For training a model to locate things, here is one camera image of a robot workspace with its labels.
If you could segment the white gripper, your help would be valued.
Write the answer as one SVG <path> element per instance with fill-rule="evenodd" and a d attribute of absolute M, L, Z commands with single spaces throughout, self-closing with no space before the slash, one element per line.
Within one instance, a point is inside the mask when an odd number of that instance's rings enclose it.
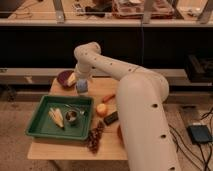
<path fill-rule="evenodd" d="M 91 78 L 90 68 L 76 66 L 74 69 L 74 73 L 77 80 L 80 80 L 80 79 L 89 80 Z"/>

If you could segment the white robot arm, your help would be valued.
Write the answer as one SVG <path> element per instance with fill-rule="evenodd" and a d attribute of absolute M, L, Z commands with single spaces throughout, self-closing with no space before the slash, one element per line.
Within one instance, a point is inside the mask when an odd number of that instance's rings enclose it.
<path fill-rule="evenodd" d="M 181 171 L 163 102 L 166 78 L 142 66 L 103 56 L 98 43 L 75 48 L 75 74 L 88 78 L 93 67 L 118 81 L 116 108 L 130 171 Z"/>

